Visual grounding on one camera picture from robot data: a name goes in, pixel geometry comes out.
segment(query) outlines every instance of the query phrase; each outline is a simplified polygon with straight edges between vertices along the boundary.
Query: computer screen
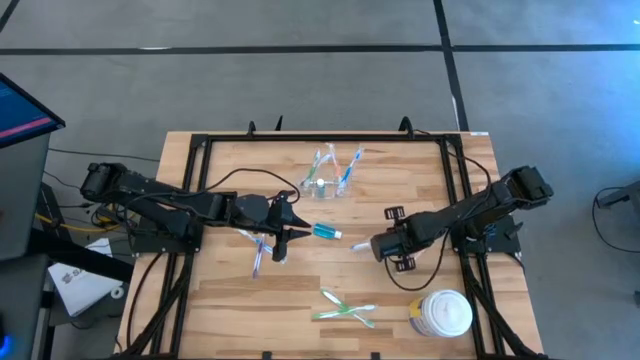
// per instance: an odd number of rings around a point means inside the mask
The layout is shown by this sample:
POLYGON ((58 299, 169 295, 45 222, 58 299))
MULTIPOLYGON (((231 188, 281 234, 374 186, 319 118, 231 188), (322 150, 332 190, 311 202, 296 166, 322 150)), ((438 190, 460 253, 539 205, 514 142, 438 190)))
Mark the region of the computer screen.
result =
POLYGON ((64 125, 58 116, 0 74, 0 148, 64 125))

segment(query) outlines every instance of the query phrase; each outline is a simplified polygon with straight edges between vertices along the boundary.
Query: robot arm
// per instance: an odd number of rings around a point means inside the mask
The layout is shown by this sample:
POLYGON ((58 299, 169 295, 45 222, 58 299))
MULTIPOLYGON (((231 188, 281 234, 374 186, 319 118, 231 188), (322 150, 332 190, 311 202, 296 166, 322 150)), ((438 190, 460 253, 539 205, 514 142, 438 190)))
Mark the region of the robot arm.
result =
POLYGON ((484 227, 516 209, 542 206, 553 195, 551 187, 534 167, 511 170, 487 189, 437 212, 420 212, 406 218, 401 207, 385 211, 394 226, 371 238, 376 260, 388 256, 409 256, 427 248, 454 225, 465 227, 465 235, 477 238, 484 227))
POLYGON ((311 227, 295 215, 286 191, 278 193, 271 203, 255 194, 191 193, 146 178, 122 164, 92 163, 80 192, 89 201, 122 205, 184 243, 197 236, 200 225, 275 235, 274 261, 286 256, 288 241, 310 235, 308 231, 284 228, 311 227))

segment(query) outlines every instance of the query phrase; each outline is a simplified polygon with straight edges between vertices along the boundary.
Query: white jar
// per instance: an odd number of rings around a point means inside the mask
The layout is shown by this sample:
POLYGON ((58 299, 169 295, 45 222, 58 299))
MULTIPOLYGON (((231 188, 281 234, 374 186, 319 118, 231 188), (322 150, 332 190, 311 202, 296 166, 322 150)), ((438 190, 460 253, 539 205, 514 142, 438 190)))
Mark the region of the white jar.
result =
POLYGON ((409 305, 409 323, 421 335, 455 337, 469 330, 473 315, 467 298, 440 290, 409 305))

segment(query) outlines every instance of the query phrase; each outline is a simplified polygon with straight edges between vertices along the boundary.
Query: concrete floor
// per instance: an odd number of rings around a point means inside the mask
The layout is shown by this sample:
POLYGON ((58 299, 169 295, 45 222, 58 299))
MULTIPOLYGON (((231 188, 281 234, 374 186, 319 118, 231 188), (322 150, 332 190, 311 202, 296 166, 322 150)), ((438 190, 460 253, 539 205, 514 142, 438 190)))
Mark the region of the concrete floor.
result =
MULTIPOLYGON (((0 0, 0 7, 8 0, 0 0)), ((444 0, 454 45, 640 43, 633 0, 444 0)), ((426 43, 428 0, 21 0, 0 48, 426 43)), ((546 352, 640 357, 640 255, 599 242, 595 192, 640 179, 640 53, 456 53, 469 127, 489 131, 502 171, 534 164, 555 189, 525 221, 527 282, 546 352)), ((67 121, 51 146, 159 157, 169 130, 456 130, 441 53, 0 56, 6 73, 67 121)), ((88 161, 50 153, 78 184, 88 161)), ((156 165, 123 160, 153 176, 156 165)), ((61 203, 77 193, 46 179, 61 203)), ((69 216, 85 216, 69 210, 69 216)), ((640 249, 626 205, 598 213, 605 236, 640 249)), ((107 356, 118 321, 64 326, 55 358, 107 356)))

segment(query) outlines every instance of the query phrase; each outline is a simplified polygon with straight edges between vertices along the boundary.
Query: wooden tabletop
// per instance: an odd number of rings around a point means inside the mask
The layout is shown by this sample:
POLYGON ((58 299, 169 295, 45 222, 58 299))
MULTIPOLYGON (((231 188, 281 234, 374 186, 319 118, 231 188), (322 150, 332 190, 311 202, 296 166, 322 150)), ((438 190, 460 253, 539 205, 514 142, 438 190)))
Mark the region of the wooden tabletop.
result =
MULTIPOLYGON (((167 135, 158 181, 181 186, 191 134, 167 135)), ((497 180, 489 136, 462 133, 462 139, 465 155, 479 161, 497 180)), ((286 264, 274 263, 265 256, 260 277, 253 280, 255 245, 232 229, 206 229, 201 252, 195 257, 180 357, 259 358, 262 351, 272 351, 276 359, 369 358, 371 352, 380 352, 383 359, 475 358, 471 330, 457 338, 423 337, 408 322, 407 306, 413 299, 440 289, 464 294, 459 259, 449 244, 435 280, 417 293, 395 287, 384 265, 370 253, 349 251, 351 245, 389 226, 383 214, 387 207, 403 205, 411 214, 449 205, 439 147, 428 142, 340 142, 336 143, 336 153, 343 167, 360 145, 365 152, 357 164, 349 197, 325 201, 303 198, 294 205, 294 211, 307 222, 322 222, 341 230, 341 240, 315 236, 294 240, 289 243, 286 264), (320 287, 331 289, 350 306, 378 305, 374 312, 363 314, 375 322, 375 329, 366 328, 354 318, 312 320, 314 313, 336 309, 320 293, 320 287)), ((207 185, 238 167, 268 169, 298 182, 306 176, 315 150, 324 147, 314 142, 215 143, 207 185)), ((452 164, 459 185, 455 161, 452 164)), ((486 178, 481 170, 473 164, 467 167, 473 191, 484 189, 486 178)), ((196 174, 191 190, 197 178, 196 174)), ((286 189, 285 184, 259 173, 238 173, 217 188, 264 195, 282 189, 286 189)), ((434 270, 440 241, 418 258, 417 270, 397 276, 398 281, 405 286, 424 283, 434 270)), ((166 257, 152 269, 141 291, 133 319, 134 338, 157 309, 166 257)), ((138 286, 152 258, 145 255, 138 259, 131 289, 138 286)), ((500 312, 525 344, 541 352, 522 269, 505 255, 492 254, 488 262, 500 312)), ((133 291, 118 335, 122 344, 132 296, 133 291)), ((481 311, 483 322, 485 316, 481 311)), ((168 319, 164 350, 169 347, 172 314, 168 319)), ((483 330, 490 350, 486 323, 483 330)))

